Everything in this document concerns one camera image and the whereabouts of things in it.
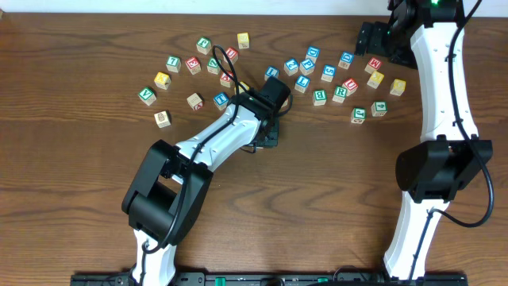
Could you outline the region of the green R block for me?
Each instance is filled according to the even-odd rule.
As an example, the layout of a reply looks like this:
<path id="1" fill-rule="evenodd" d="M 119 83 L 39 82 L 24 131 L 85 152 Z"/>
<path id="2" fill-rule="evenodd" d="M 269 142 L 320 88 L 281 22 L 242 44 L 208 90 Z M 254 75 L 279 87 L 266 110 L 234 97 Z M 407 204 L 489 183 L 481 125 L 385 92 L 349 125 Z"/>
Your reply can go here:
<path id="1" fill-rule="evenodd" d="M 332 100 L 334 102 L 343 103 L 347 98 L 348 90 L 341 86 L 336 86 L 335 91 L 333 92 Z"/>

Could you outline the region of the red M block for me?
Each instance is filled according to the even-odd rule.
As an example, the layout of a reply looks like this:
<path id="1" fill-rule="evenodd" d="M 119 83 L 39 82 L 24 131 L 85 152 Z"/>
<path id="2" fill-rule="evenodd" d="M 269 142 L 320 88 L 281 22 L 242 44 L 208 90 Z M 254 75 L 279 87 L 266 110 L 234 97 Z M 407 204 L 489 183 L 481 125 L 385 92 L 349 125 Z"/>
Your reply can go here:
<path id="1" fill-rule="evenodd" d="M 379 60 L 378 58 L 376 57 L 372 57 L 368 63 L 366 64 L 364 70 L 368 73 L 368 74 L 372 74 L 373 72 L 376 72 L 380 69 L 382 65 L 382 61 Z"/>

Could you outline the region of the blue d block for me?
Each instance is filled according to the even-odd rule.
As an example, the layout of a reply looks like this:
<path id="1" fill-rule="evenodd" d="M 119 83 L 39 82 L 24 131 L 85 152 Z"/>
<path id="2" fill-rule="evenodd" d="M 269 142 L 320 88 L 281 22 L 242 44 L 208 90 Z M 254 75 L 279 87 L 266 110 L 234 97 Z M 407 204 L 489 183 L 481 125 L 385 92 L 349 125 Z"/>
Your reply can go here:
<path id="1" fill-rule="evenodd" d="M 310 46 L 307 49 L 306 58 L 311 60 L 315 64 L 317 59 L 318 59 L 318 57 L 319 57 L 320 51 L 321 50 L 319 48 L 316 48 L 314 46 Z"/>
<path id="2" fill-rule="evenodd" d="M 350 52 L 343 52 L 341 55 L 341 58 L 338 63 L 339 68 L 343 68 L 345 70 L 348 70 L 351 63 L 354 60 L 354 55 Z"/>

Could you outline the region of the red u block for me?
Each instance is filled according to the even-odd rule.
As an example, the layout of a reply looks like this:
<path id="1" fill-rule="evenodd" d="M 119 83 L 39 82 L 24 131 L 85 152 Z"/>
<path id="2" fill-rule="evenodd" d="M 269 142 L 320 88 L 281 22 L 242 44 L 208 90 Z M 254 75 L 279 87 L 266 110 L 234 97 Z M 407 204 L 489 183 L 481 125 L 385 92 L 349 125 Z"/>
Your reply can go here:
<path id="1" fill-rule="evenodd" d="M 231 64 L 235 64 L 237 62 L 238 58 L 239 58 L 239 53 L 235 48 L 229 47 L 225 50 L 224 59 L 229 60 L 231 62 Z"/>
<path id="2" fill-rule="evenodd" d="M 342 87 L 347 90 L 346 96 L 350 96 L 356 92 L 358 83 L 353 78 L 349 78 L 343 82 Z"/>

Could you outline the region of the yellow G block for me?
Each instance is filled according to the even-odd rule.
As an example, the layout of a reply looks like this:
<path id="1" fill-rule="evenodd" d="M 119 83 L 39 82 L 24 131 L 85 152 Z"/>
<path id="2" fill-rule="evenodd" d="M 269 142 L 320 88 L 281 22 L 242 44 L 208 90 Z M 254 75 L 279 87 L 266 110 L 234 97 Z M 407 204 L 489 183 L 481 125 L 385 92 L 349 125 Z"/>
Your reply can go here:
<path id="1" fill-rule="evenodd" d="M 401 79 L 394 79 L 391 84 L 390 94 L 401 96 L 406 89 L 406 81 Z"/>

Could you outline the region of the blue 5 block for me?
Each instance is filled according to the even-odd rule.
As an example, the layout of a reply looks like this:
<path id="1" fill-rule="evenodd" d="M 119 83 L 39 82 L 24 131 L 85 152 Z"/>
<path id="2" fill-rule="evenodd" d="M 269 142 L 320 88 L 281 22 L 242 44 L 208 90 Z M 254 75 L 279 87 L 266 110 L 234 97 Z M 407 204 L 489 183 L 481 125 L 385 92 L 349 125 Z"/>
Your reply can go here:
<path id="1" fill-rule="evenodd" d="M 332 82 L 336 72 L 337 68 L 335 66 L 326 64 L 321 74 L 321 80 L 326 82 Z"/>

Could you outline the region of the blue T block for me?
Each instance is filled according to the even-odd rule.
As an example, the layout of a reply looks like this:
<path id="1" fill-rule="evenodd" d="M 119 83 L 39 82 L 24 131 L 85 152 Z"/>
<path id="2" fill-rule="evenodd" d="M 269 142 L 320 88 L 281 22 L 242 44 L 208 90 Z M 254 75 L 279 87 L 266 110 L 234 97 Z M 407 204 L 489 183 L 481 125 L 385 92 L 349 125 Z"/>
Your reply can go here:
<path id="1" fill-rule="evenodd" d="M 229 96 L 226 93 L 221 92 L 214 96 L 214 104 L 219 110 L 224 110 L 228 106 L 228 103 Z"/>

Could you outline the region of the blue l block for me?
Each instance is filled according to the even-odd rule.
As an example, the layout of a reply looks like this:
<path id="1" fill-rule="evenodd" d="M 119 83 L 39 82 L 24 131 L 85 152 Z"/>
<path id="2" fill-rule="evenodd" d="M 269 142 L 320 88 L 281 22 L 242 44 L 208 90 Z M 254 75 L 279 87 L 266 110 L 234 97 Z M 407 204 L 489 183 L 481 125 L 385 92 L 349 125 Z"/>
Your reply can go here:
<path id="1" fill-rule="evenodd" d="M 267 81 L 270 77 L 277 78 L 279 76 L 279 69 L 269 66 L 264 73 L 264 80 Z"/>
<path id="2" fill-rule="evenodd" d="M 294 85 L 294 89 L 300 93 L 305 93 L 310 84 L 310 79 L 304 75 L 300 75 Z"/>

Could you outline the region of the red A block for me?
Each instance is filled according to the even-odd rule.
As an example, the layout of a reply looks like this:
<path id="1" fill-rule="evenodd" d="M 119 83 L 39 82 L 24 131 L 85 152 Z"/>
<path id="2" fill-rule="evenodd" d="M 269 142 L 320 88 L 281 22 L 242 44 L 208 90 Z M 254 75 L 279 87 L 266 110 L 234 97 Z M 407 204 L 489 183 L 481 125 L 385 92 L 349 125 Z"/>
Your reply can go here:
<path id="1" fill-rule="evenodd" d="M 228 72 L 222 72 L 220 76 L 220 84 L 224 87 L 231 87 L 233 85 L 233 73 Z"/>

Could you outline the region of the blue P block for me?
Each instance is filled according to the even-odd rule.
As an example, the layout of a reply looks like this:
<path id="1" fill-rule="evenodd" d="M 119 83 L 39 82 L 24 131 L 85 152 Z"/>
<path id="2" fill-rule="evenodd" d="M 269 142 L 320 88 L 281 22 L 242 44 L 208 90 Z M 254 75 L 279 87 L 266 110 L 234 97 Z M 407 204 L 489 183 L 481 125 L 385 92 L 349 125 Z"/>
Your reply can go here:
<path id="1" fill-rule="evenodd" d="M 303 75 L 311 74 L 315 69 L 315 63 L 311 59 L 305 59 L 300 63 L 299 70 Z"/>

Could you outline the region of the wooden block red side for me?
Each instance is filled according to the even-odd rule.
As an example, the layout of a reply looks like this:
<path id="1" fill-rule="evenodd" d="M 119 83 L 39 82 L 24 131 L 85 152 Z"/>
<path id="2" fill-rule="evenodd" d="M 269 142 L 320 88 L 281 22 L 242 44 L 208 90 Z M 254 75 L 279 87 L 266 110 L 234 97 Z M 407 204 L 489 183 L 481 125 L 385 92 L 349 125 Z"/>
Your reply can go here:
<path id="1" fill-rule="evenodd" d="M 201 98 L 201 96 L 197 93 L 194 93 L 192 95 L 190 95 L 188 98 L 187 98 L 187 103 L 189 104 L 189 106 L 193 109 L 193 110 L 199 110 L 203 107 L 204 105 L 204 102 Z"/>

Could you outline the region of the red U block left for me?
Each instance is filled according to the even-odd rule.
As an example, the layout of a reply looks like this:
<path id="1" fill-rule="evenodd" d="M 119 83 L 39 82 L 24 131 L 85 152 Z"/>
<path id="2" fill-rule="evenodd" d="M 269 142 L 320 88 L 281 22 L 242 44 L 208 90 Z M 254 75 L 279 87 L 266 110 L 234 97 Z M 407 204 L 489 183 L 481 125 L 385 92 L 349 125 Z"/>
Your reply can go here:
<path id="1" fill-rule="evenodd" d="M 225 50 L 224 59 L 229 60 L 231 62 L 231 64 L 235 64 L 237 62 L 238 58 L 239 58 L 239 53 L 235 48 L 229 47 Z"/>

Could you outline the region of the green Z block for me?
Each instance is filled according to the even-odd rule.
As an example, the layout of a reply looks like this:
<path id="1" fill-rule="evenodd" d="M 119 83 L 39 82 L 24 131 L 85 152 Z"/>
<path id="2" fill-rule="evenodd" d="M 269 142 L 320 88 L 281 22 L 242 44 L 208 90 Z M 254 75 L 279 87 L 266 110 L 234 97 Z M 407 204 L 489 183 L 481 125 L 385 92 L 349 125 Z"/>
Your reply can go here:
<path id="1" fill-rule="evenodd" d="M 216 60 L 215 58 L 210 57 L 210 59 L 207 63 L 207 71 L 209 73 L 218 75 L 220 72 L 220 68 L 218 67 L 219 64 L 220 64 L 219 60 Z"/>

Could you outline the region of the green 7 block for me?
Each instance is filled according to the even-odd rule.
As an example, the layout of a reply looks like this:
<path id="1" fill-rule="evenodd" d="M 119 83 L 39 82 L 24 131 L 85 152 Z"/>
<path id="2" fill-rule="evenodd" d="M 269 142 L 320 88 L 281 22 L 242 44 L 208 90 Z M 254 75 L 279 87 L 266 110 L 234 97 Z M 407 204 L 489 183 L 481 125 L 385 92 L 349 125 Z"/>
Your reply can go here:
<path id="1" fill-rule="evenodd" d="M 179 73 L 181 69 L 181 59 L 177 56 L 167 58 L 166 67 L 169 72 Z"/>

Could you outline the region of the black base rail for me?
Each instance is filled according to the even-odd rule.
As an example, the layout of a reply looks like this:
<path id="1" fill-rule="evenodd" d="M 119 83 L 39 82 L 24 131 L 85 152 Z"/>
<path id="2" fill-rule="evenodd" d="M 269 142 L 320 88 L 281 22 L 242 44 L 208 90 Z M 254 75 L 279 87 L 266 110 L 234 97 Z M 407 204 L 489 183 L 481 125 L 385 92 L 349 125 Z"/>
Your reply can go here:
<path id="1" fill-rule="evenodd" d="M 411 282 L 387 280 L 380 273 L 355 272 L 345 269 L 337 274 L 205 274 L 181 272 L 170 282 L 173 286 L 305 286 L 305 285 L 421 285 L 421 286 L 468 286 L 464 274 L 430 274 Z"/>

